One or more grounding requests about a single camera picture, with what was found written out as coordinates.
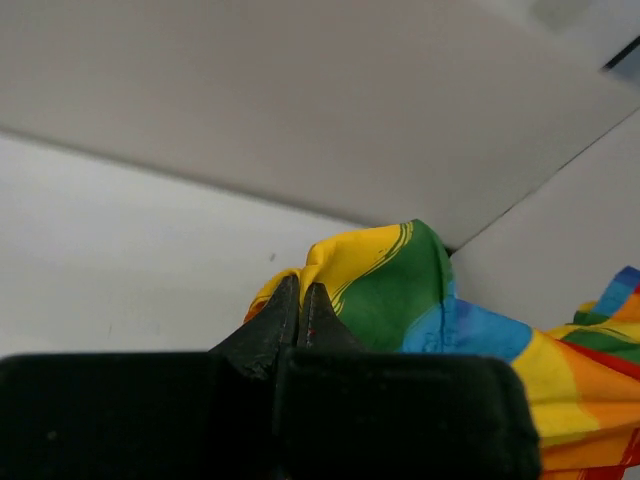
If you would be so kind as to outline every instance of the colorful fabric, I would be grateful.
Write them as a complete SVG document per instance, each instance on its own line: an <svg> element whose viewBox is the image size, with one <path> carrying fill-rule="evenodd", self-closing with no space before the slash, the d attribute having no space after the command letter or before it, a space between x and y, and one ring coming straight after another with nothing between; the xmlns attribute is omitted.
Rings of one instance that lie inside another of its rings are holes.
<svg viewBox="0 0 640 480"><path fill-rule="evenodd" d="M640 272L625 268L573 323L540 332L456 298L448 256L424 223L345 233L258 293L246 320L296 274L302 304L323 283L340 320L381 352L509 362L527 391L546 480L616 480L640 463Z"/></svg>

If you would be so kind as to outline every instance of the folded fabric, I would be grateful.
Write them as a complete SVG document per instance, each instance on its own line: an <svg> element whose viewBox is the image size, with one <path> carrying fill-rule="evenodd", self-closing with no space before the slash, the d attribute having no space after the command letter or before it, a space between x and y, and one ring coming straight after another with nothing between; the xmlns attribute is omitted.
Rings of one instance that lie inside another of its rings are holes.
<svg viewBox="0 0 640 480"><path fill-rule="evenodd" d="M625 268L573 323L543 333L456 298L442 243L413 221L314 245L303 268L265 285L245 321L291 274L300 279L301 304L311 283L323 283L340 320L372 350L510 363L541 437L544 479L617 480L640 463L638 270Z"/></svg>

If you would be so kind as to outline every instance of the white surface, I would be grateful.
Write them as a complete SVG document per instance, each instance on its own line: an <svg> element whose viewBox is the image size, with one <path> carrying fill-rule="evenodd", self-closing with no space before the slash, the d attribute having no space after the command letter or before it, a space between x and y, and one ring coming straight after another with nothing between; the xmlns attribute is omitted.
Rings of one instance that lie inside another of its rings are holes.
<svg viewBox="0 0 640 480"><path fill-rule="evenodd" d="M640 267L640 111L453 256L460 296L538 328Z"/></svg>
<svg viewBox="0 0 640 480"><path fill-rule="evenodd" d="M527 30L545 35L550 42L583 59L594 69L609 60L640 35L638 0L474 0ZM578 14L567 19L560 29L550 29L533 14L536 2L546 7L555 4L578 5Z"/></svg>
<svg viewBox="0 0 640 480"><path fill-rule="evenodd" d="M0 126L457 246L640 97L470 0L0 2Z"/></svg>
<svg viewBox="0 0 640 480"><path fill-rule="evenodd" d="M0 356L209 349L352 226L0 137Z"/></svg>

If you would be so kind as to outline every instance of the striped cloth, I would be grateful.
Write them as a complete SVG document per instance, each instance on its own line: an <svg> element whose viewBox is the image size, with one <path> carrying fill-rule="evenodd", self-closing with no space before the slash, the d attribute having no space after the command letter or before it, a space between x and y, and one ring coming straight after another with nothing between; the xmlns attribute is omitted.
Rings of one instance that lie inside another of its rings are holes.
<svg viewBox="0 0 640 480"><path fill-rule="evenodd" d="M381 352L477 354L509 362L541 437L545 480L615 480L640 463L640 272L627 267L573 323L540 332L456 298L448 256L424 223L344 233L314 245L300 303L323 283L340 320Z"/></svg>

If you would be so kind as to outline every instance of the gray surface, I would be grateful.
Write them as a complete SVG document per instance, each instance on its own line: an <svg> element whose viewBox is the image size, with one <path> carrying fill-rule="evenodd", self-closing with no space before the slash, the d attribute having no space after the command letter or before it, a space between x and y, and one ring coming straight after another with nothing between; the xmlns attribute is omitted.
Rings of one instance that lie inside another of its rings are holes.
<svg viewBox="0 0 640 480"><path fill-rule="evenodd" d="M465 0L0 2L0 126L458 246L640 99Z"/></svg>

